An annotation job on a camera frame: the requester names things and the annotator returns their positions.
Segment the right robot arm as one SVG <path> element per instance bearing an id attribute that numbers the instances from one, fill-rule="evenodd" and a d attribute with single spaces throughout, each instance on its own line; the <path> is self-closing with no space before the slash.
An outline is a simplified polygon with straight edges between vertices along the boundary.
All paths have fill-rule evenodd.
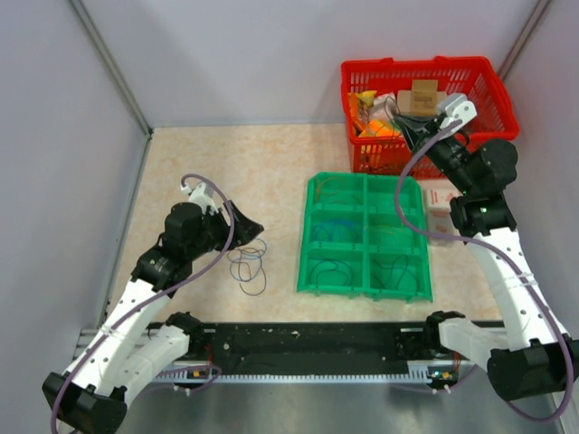
<path id="1" fill-rule="evenodd" d="M 479 262 L 502 316 L 505 337 L 474 325 L 456 312 L 427 319 L 424 351 L 441 358 L 452 351 L 483 369 L 496 394 L 515 401 L 562 392 L 569 400 L 578 378 L 578 342 L 550 311 L 521 248 L 516 220 L 504 191 L 517 178 L 517 150 L 492 137 L 470 151 L 464 132 L 475 105 L 455 93 L 429 117 L 393 113 L 412 158 L 399 176 L 400 192 L 411 167 L 427 157 L 460 194 L 451 199 L 450 233 L 438 240 L 465 244 Z"/>

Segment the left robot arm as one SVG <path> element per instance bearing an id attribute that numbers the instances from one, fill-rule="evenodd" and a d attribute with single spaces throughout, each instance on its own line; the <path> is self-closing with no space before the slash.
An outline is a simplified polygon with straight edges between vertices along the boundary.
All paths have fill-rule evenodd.
<path id="1" fill-rule="evenodd" d="M 198 176 L 195 187 L 188 178 L 180 181 L 186 201 L 171 208 L 157 242 L 139 257 L 106 321 L 63 373 L 45 379 L 51 432 L 60 426 L 72 433 L 116 432 L 132 402 L 164 368 L 203 352 L 204 335 L 187 313 L 171 315 L 148 343 L 137 343 L 176 291 L 210 270 L 194 271 L 197 259 L 213 251 L 223 257 L 254 241 L 264 228 L 227 198 L 217 206 L 213 197 L 222 191 L 207 178 Z"/>

